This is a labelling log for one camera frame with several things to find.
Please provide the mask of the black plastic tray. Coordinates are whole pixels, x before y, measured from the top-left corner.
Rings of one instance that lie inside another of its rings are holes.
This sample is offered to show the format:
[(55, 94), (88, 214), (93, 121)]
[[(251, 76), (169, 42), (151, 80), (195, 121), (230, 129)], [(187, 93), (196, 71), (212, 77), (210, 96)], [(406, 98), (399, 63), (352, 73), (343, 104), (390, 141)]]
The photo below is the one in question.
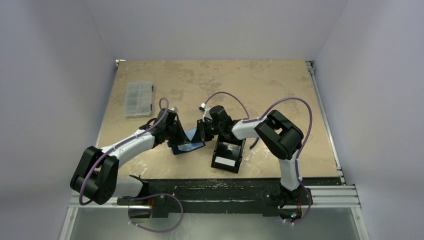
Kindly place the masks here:
[[(245, 139), (236, 139), (232, 141), (226, 140), (223, 136), (219, 135), (216, 140), (214, 152), (212, 155), (211, 167), (237, 174), (239, 172), (240, 165), (243, 159), (245, 142)], [(220, 163), (215, 163), (216, 157), (235, 160), (236, 164), (234, 167), (232, 167)]]

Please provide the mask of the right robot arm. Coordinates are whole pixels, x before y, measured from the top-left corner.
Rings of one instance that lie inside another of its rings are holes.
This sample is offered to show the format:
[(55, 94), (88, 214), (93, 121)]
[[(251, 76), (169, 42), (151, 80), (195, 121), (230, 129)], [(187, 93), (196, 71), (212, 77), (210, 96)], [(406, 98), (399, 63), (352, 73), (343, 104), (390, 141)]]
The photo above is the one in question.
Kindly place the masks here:
[(210, 118), (197, 121), (191, 142), (216, 139), (211, 167), (238, 173), (246, 139), (260, 139), (279, 161), (281, 178), (276, 197), (281, 205), (300, 202), (303, 187), (298, 157), (304, 134), (294, 123), (277, 110), (255, 121), (232, 119), (221, 105), (208, 113)]

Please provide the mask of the blue card holder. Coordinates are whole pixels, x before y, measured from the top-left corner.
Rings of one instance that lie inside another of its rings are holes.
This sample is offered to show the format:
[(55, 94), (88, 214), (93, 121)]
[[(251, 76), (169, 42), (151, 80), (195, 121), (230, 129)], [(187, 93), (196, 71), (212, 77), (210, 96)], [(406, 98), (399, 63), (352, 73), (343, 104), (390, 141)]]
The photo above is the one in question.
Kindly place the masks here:
[(172, 145), (169, 142), (167, 143), (167, 146), (171, 149), (173, 155), (175, 156), (182, 155), (185, 153), (196, 151), (206, 146), (204, 142), (195, 142), (195, 143), (191, 142), (191, 140), (193, 139), (195, 135), (196, 130), (197, 130), (196, 128), (192, 128), (191, 130), (185, 132), (186, 136), (188, 137), (188, 141), (184, 142), (183, 144)]

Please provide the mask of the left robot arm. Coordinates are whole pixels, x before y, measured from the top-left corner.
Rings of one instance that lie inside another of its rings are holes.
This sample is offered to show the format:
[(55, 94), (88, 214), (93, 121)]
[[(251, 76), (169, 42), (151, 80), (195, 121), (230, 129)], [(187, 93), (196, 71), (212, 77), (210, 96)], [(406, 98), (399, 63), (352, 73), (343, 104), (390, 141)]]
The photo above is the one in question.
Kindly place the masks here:
[(150, 151), (165, 142), (171, 146), (189, 143), (176, 109), (162, 108), (157, 118), (142, 125), (123, 140), (103, 148), (86, 148), (70, 180), (70, 188), (79, 193), (79, 203), (106, 203), (122, 190), (120, 197), (130, 197), (138, 205), (146, 203), (149, 191), (143, 180), (129, 176), (119, 180), (119, 169), (143, 152)]

